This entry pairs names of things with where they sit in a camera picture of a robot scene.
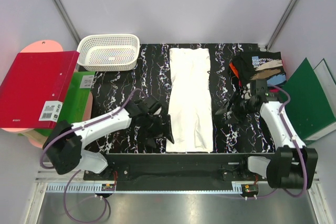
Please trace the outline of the white t shirt blue print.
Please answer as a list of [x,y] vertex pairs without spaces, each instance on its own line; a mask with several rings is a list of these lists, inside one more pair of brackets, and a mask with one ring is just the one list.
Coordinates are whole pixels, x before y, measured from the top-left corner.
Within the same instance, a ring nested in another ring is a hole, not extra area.
[[210,69],[208,49],[170,49],[172,85],[168,114],[174,143],[166,143],[166,152],[213,151]]

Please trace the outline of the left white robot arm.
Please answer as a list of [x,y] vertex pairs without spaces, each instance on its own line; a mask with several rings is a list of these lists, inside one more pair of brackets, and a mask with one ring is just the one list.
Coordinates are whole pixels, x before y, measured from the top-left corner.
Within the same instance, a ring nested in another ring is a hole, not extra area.
[[170,115],[163,114],[157,99],[148,97],[127,100],[113,111],[83,122],[70,124],[63,120],[57,123],[43,145],[43,156],[49,158],[51,168],[59,175],[81,169],[107,180],[113,175],[112,165],[101,153],[86,150],[86,146],[133,125],[144,130],[141,141],[148,147],[155,148],[155,140],[161,137],[174,143]]

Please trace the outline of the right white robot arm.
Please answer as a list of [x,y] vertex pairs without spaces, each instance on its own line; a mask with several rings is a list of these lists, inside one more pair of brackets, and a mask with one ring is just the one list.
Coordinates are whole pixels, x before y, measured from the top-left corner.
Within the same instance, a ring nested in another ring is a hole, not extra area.
[[308,148],[294,130],[286,114],[287,103],[269,90],[265,79],[256,79],[246,85],[245,92],[235,91],[215,114],[228,114],[225,123],[238,124],[247,115],[259,113],[274,141],[272,158],[249,156],[238,167],[242,179],[250,180],[258,174],[266,178],[273,189],[307,190],[313,182],[318,153],[314,148]]

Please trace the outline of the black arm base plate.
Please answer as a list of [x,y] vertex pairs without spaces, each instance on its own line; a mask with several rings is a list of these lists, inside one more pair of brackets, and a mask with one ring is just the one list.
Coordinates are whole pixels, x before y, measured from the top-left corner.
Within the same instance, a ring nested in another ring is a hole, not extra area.
[[248,154],[108,154],[102,174],[85,172],[84,180],[109,181],[117,191],[145,193],[240,191],[238,183],[262,182],[247,169]]

